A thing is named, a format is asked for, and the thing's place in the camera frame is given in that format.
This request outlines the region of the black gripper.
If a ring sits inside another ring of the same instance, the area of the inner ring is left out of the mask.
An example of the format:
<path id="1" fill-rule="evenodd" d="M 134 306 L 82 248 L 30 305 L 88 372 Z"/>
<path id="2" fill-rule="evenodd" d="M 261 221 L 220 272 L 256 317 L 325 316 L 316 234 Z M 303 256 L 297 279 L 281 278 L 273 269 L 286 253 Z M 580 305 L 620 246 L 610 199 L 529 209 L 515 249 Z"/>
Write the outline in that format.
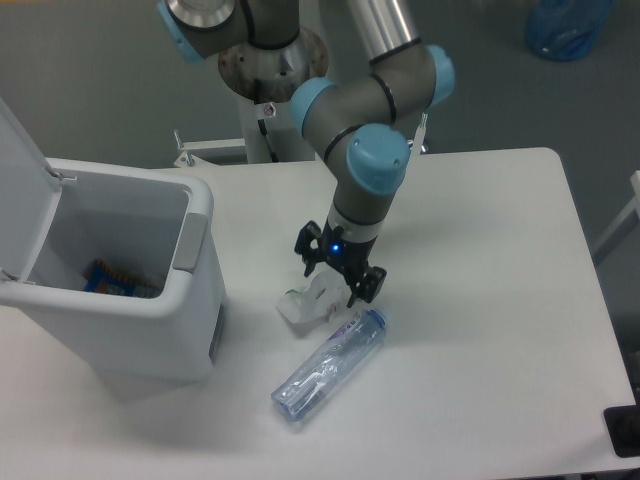
<path id="1" fill-rule="evenodd" d="M 294 252 L 301 256 L 305 265 L 303 275 L 309 277 L 316 265 L 327 263 L 341 273 L 350 288 L 347 306 L 357 300 L 371 303 L 380 292 L 387 271 L 378 266 L 369 266 L 368 259 L 377 240 L 350 242 L 342 237 L 341 227 L 331 228 L 325 223 L 323 230 L 314 221 L 305 224 L 298 233 Z"/>

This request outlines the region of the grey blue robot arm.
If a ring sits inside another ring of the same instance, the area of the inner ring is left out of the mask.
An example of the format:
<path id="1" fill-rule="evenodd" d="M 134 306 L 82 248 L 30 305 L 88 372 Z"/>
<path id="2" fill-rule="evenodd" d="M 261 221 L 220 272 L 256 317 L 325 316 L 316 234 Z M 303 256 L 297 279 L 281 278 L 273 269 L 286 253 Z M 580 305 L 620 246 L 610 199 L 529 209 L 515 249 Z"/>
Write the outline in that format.
<path id="1" fill-rule="evenodd" d="M 323 225 L 306 224 L 294 250 L 307 272 L 324 263 L 351 300 L 371 302 L 386 271 L 369 262 L 413 143 L 395 123 L 446 99 L 451 59 L 425 44 L 405 1 L 352 1 L 370 73 L 345 86 L 326 75 L 323 49 L 301 25 L 296 1 L 160 1 L 174 45 L 188 61 L 216 57 L 227 86 L 256 104 L 287 103 L 292 122 L 336 179 Z"/>

